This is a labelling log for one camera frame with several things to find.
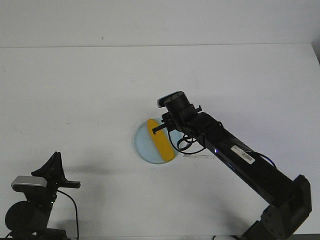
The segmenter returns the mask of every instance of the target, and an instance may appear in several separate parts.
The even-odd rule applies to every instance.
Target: sticker
[[[253,164],[255,162],[255,159],[252,156],[250,156],[248,153],[243,151],[237,145],[234,145],[233,147],[231,147],[231,150],[234,151],[240,158],[245,160],[248,164]]]

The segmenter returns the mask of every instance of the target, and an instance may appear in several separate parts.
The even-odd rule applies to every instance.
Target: yellow sponge
[[[159,124],[154,119],[150,118],[148,121],[146,121],[146,127],[156,149],[158,150],[162,159],[166,162],[169,162],[175,158],[175,151],[172,148],[163,130],[157,131],[156,134],[152,132],[152,129],[157,126],[159,126]]]

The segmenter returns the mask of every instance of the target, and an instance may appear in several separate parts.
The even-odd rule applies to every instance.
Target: white wall
[[[310,43],[319,0],[0,2],[0,47]]]

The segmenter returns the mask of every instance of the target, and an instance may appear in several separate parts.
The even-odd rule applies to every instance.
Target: light blue plate
[[[159,125],[162,124],[161,119],[155,118],[154,120],[156,120]],[[167,136],[167,139],[169,141],[167,129],[164,128],[160,131],[164,131],[164,134]],[[170,136],[174,146],[177,147],[177,142],[182,137],[181,132],[176,130],[171,131]],[[139,126],[139,128],[137,129],[134,135],[133,141],[134,141],[134,147],[136,152],[146,162],[151,164],[165,164],[172,161],[172,160],[164,161],[162,159],[147,129],[147,121],[145,121],[143,124]],[[174,159],[177,157],[178,154],[179,152],[174,150],[174,155],[175,155]]]

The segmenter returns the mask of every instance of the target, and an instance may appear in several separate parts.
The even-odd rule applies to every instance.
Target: robotic arm
[[[235,174],[255,190],[269,206],[241,237],[241,240],[284,240],[290,237],[311,212],[309,181],[299,175],[295,180],[269,164],[228,132],[221,122],[190,104],[182,91],[158,100],[159,108],[166,107],[163,124],[153,133],[167,128],[178,130],[209,149]]]
[[[55,152],[31,174],[18,176],[11,184],[14,191],[24,193],[26,200],[15,203],[6,213],[5,224],[12,231],[10,235],[15,240],[67,240],[65,230],[47,225],[58,188],[78,189],[80,182],[66,179],[60,152]]]

